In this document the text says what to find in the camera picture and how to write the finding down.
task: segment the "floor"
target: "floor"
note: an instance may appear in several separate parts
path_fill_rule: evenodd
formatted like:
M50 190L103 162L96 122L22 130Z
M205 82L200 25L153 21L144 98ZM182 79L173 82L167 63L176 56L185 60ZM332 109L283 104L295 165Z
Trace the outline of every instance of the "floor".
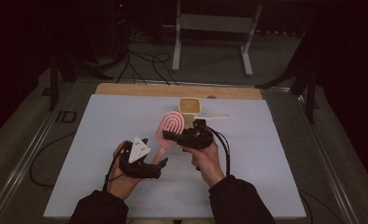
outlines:
M151 55L165 52L167 54L160 55L160 59L166 59L166 64L152 64L131 53L133 67L128 66L120 82L131 83L135 77L136 83L163 84L164 78L170 85L177 82L180 85L252 87L283 74L301 41L287 35L256 34L249 52L254 76L246 77L239 54L240 37L199 41L193 34L187 34L183 40L180 70L175 73L170 71L171 58L167 58L167 55L173 55L173 40L171 35L166 35L163 40L139 35L128 48ZM111 82L117 80L124 65L121 63L106 71L114 77ZM154 66L163 78L155 72ZM67 222L42 217L52 189L36 185L28 171L32 168L40 182L51 184L59 174L61 165L57 164L64 162L73 137L71 133L80 123L89 96L98 83L104 82L79 69L77 72L76 83L60 82L60 104L57 110L49 112L50 99L41 96L49 86L47 70L40 77L38 87L0 130L0 223ZM307 217L276 222L368 223L368 175L326 101L323 89L317 88L315 125L311 125L304 117L302 98L288 93L291 82L288 80L262 91L262 97L271 109L303 196ZM78 118L73 123L55 123L59 110L76 111ZM30 167L39 149L45 151L34 167Z

